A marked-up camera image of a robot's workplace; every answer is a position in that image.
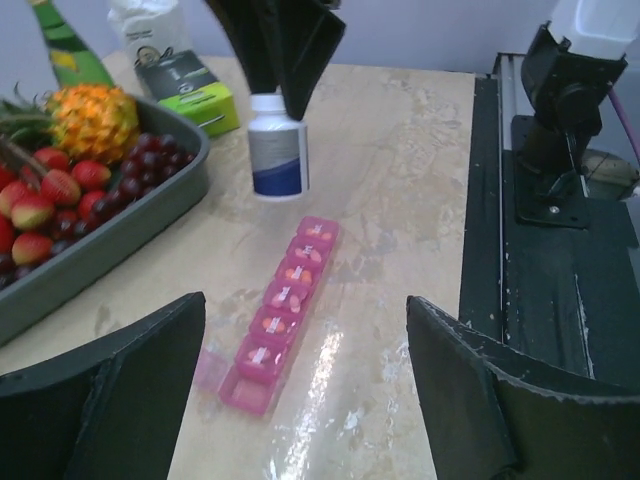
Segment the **white pill bottle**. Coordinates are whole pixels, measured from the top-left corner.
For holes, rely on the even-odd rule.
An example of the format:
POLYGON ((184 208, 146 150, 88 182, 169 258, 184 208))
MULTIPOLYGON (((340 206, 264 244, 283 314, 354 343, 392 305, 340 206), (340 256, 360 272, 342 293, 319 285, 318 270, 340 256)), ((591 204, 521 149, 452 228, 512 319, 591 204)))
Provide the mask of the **white pill bottle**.
POLYGON ((281 93, 252 94, 248 123, 254 193, 272 201, 292 200, 310 187, 307 124, 291 118, 281 93))

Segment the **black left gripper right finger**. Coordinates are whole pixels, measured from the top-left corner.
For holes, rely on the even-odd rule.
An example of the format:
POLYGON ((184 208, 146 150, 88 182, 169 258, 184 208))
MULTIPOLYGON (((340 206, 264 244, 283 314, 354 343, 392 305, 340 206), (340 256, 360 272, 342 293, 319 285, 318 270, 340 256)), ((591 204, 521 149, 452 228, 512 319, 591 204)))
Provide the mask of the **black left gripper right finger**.
POLYGON ((422 297, 406 314, 438 478, 638 478, 638 394, 524 355, 422 297))

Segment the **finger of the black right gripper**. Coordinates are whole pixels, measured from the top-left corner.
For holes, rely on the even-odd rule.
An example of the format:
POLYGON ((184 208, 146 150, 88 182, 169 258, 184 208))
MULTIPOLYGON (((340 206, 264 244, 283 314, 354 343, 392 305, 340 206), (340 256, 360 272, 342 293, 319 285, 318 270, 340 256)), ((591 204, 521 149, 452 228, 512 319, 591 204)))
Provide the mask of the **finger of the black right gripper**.
POLYGON ((277 84, 288 115, 301 120, 313 91, 341 42, 346 24, 339 1, 269 3, 269 34, 277 84))
POLYGON ((250 0, 205 0, 224 30, 252 94, 278 87, 259 16, 250 0))

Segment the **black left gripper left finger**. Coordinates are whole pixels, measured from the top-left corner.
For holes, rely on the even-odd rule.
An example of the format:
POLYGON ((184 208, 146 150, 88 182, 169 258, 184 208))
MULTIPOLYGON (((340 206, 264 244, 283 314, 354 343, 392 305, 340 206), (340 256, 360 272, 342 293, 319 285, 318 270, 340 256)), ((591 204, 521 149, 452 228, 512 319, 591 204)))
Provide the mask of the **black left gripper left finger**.
POLYGON ((2 478, 167 478, 205 319, 204 294, 189 293, 2 375, 2 478))

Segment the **pink weekly pill organizer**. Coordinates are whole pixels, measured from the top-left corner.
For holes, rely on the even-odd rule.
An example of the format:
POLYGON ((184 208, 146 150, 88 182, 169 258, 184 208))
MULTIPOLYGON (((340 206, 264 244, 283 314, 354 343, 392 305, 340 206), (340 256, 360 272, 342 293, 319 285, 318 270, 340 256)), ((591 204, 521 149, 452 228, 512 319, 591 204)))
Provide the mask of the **pink weekly pill organizer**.
POLYGON ((199 389, 216 393, 222 403, 263 416, 284 383, 294 345, 303 335, 313 297, 329 272, 341 234, 338 222, 305 216, 267 285, 261 305, 227 365, 210 347, 201 349, 194 373, 199 389))

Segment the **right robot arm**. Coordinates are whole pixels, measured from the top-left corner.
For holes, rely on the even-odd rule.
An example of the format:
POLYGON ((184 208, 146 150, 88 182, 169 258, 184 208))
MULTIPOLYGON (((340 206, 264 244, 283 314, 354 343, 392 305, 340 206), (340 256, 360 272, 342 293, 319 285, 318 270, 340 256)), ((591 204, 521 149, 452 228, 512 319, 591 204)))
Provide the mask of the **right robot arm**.
MULTIPOLYGON (((304 117, 346 29, 335 1, 211 1, 252 94, 279 93, 304 117)), ((511 134, 514 203, 521 223, 584 229, 582 156, 602 129, 599 106, 627 66, 639 35, 636 1, 560 1, 522 63, 533 108, 527 135, 511 134)))

